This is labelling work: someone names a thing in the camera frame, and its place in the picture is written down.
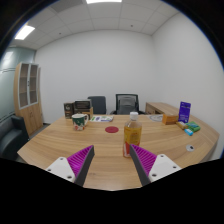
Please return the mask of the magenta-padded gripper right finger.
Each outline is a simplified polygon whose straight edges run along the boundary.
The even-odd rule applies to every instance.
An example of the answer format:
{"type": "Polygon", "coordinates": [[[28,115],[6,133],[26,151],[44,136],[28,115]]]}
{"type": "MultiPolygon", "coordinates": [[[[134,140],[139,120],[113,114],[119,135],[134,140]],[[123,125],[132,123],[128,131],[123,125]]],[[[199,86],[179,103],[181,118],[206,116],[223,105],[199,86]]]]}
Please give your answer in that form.
{"type": "Polygon", "coordinates": [[[180,170],[165,154],[155,155],[133,144],[130,145],[130,155],[143,186],[180,170]]]}

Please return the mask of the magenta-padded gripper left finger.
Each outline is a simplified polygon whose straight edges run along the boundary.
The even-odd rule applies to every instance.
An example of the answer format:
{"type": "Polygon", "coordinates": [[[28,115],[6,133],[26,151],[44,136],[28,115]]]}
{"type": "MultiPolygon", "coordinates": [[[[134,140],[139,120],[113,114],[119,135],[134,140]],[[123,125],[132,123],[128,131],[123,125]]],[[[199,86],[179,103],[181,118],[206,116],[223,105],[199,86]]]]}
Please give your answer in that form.
{"type": "Polygon", "coordinates": [[[94,146],[90,145],[68,158],[59,157],[46,168],[46,171],[83,186],[94,155],[94,146]]]}

